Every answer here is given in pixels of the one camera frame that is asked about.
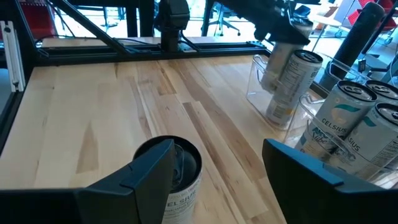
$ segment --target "energy drink can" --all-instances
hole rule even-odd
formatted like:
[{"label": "energy drink can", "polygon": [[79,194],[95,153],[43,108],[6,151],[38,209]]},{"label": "energy drink can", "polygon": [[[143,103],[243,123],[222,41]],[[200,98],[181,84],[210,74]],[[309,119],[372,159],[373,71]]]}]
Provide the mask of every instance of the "energy drink can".
[{"label": "energy drink can", "polygon": [[198,149],[177,136],[158,136],[139,147],[134,158],[166,140],[174,140],[175,164],[172,189],[163,215],[162,224],[192,223],[192,213],[201,180],[202,161]]},{"label": "energy drink can", "polygon": [[398,88],[377,80],[368,80],[365,85],[376,93],[378,103],[398,105]]},{"label": "energy drink can", "polygon": [[315,115],[322,124],[312,122],[295,146],[296,149],[319,159],[326,159],[336,148],[330,133],[344,138],[375,105],[377,95],[366,86],[351,81],[339,81]]},{"label": "energy drink can", "polygon": [[338,149],[330,164],[362,179],[371,178],[398,156],[398,106],[378,103],[345,143],[346,152]]},{"label": "energy drink can", "polygon": [[300,96],[310,88],[322,62],[323,58],[314,52],[294,51],[266,111],[266,119],[273,126],[288,128]]},{"label": "energy drink can", "polygon": [[[312,31],[313,22],[307,18],[293,17],[292,25],[307,38]],[[273,93],[277,88],[277,81],[282,75],[290,56],[295,50],[303,49],[304,45],[276,42],[271,56],[267,62],[266,72],[261,79],[261,86],[264,90]]]}]

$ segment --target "aluminum can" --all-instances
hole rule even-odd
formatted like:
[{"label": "aluminum can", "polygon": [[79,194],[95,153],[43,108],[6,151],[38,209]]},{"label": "aluminum can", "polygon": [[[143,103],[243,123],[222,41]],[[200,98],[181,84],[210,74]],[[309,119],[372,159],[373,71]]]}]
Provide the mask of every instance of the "aluminum can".
[{"label": "aluminum can", "polygon": [[[312,32],[313,22],[307,18],[294,17],[290,20],[292,25],[307,38]],[[266,72],[261,79],[264,90],[273,93],[277,88],[277,81],[284,71],[290,56],[295,50],[303,49],[304,45],[276,42],[271,56],[267,62]]]},{"label": "aluminum can", "polygon": [[318,159],[326,159],[336,149],[335,143],[347,137],[376,100],[377,95],[368,87],[339,81],[315,115],[321,124],[311,122],[295,148]]},{"label": "aluminum can", "polygon": [[398,168],[398,156],[395,157],[390,163],[386,165],[387,169],[395,170]]},{"label": "aluminum can", "polygon": [[266,119],[278,129],[287,129],[299,98],[322,66],[323,58],[314,52],[296,50],[290,57],[266,111]]},{"label": "aluminum can", "polygon": [[376,93],[378,103],[398,106],[398,88],[377,80],[368,80],[365,85]]},{"label": "aluminum can", "polygon": [[166,139],[174,140],[175,164],[162,224],[189,224],[201,180],[202,160],[198,149],[178,136],[157,136],[141,145],[134,158]]},{"label": "aluminum can", "polygon": [[378,103],[345,140],[330,164],[369,179],[398,156],[398,106]]}]

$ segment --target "wooden table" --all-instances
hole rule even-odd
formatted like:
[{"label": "wooden table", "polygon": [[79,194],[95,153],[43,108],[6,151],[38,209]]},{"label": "wooden table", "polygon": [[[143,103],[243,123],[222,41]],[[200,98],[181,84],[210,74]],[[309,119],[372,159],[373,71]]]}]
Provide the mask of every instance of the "wooden table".
[{"label": "wooden table", "polygon": [[203,157],[194,223],[285,223],[261,159],[275,134],[245,99],[250,68],[250,56],[35,68],[0,158],[0,188],[84,187],[147,139],[173,134]]}]

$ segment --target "clear acrylic holder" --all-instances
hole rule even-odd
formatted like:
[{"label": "clear acrylic holder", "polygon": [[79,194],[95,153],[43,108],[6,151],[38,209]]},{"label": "clear acrylic holder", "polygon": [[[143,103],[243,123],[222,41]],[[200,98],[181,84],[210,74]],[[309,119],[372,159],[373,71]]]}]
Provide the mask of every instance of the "clear acrylic holder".
[{"label": "clear acrylic holder", "polygon": [[309,139],[311,146],[320,152],[319,154],[313,154],[312,156],[315,156],[317,159],[333,167],[337,167],[336,164],[353,166],[353,163],[350,162],[351,158],[361,159],[366,161],[366,168],[367,170],[370,170],[370,172],[359,171],[353,175],[385,189],[394,187],[396,183],[398,183],[398,170],[386,169],[384,167],[374,165],[356,151],[350,150],[350,147],[344,142],[344,140],[340,139],[333,133],[325,131],[327,130],[327,127],[315,117],[322,103],[322,101],[315,100],[310,95],[303,95],[300,97],[294,117],[284,139],[284,144],[294,148],[300,141],[303,133],[306,131],[308,131],[307,136],[313,136],[312,133],[310,133],[309,128],[310,125],[312,125],[312,127],[316,127],[322,133],[323,137],[336,144],[336,150],[331,154],[312,137]]},{"label": "clear acrylic holder", "polygon": [[[329,78],[331,82],[339,81],[340,79],[334,76],[334,74],[332,74],[331,72],[332,66],[338,67],[347,73],[345,80],[350,80],[363,84],[366,80],[369,79],[368,77],[362,76],[357,71],[352,70],[351,68],[349,68],[349,66],[325,54],[317,54],[319,54],[323,58],[323,63],[321,69],[315,77],[316,82],[319,82],[322,78],[325,78],[325,76],[327,76],[327,78]],[[275,123],[267,119],[266,113],[268,107],[270,106],[272,97],[274,97],[274,95],[277,93],[275,91],[276,89],[279,89],[279,92],[283,90],[283,93],[285,94],[292,93],[292,90],[285,87],[272,74],[267,73],[266,67],[267,60],[265,58],[262,58],[260,55],[253,56],[246,98],[255,107],[255,109],[257,109],[261,116],[270,124],[270,127],[277,136],[277,139],[283,140],[286,135],[286,130],[288,130],[290,126],[290,122],[283,126],[276,125]],[[262,86],[262,84],[264,85],[264,83],[261,83],[262,80],[267,80],[269,83],[268,85],[264,86],[264,88]],[[313,95],[314,97],[319,97],[310,89],[308,89],[306,93]]]}]

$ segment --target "wooden tabletop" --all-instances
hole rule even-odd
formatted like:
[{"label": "wooden tabletop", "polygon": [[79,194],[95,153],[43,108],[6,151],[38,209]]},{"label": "wooden tabletop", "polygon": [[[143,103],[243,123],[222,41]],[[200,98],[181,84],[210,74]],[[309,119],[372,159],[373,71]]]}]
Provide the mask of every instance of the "wooden tabletop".
[{"label": "wooden tabletop", "polygon": [[261,159],[277,135],[245,98],[250,68],[250,56],[35,68],[0,188],[85,187],[172,134],[204,162],[194,223],[285,223]]}]

